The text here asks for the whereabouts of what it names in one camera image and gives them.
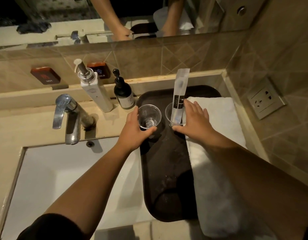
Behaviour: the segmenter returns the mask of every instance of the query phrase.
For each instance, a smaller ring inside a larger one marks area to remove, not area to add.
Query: electrical outlet
[[[259,119],[286,105],[285,100],[278,94],[267,77],[256,84],[248,92],[247,97]]]

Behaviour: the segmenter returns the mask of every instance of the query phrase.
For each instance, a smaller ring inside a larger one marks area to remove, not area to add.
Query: dark brown tray
[[[188,97],[220,97],[210,86],[188,87]],[[140,146],[144,200],[148,211],[160,221],[197,219],[192,167],[185,136],[174,132],[165,116],[173,89],[146,92],[137,105],[153,104],[162,113],[157,131]]]

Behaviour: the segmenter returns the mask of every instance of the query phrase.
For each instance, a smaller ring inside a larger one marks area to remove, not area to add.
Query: chrome faucet
[[[60,129],[64,113],[67,112],[65,144],[75,145],[81,138],[81,124],[85,129],[95,125],[95,119],[68,94],[62,94],[56,99],[53,129]]]

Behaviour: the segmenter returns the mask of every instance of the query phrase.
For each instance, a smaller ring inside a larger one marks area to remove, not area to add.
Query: plastic cup
[[[174,123],[174,122],[171,121],[172,108],[173,108],[173,103],[170,103],[169,105],[167,105],[167,107],[165,109],[165,116],[166,116],[167,120],[170,122],[170,126],[172,127],[174,125],[185,125],[186,124],[185,107],[183,106],[183,108],[182,108],[183,116],[182,116],[182,120],[180,121],[179,124],[178,123]]]
[[[138,108],[138,124],[140,128],[149,129],[157,126],[162,119],[162,113],[155,105],[145,104]]]

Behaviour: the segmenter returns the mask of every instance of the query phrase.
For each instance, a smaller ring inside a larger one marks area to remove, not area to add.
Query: left hand
[[[128,152],[132,152],[140,147],[142,142],[157,130],[157,127],[151,127],[146,131],[140,130],[138,124],[138,107],[127,115],[126,124],[118,138],[117,145]]]

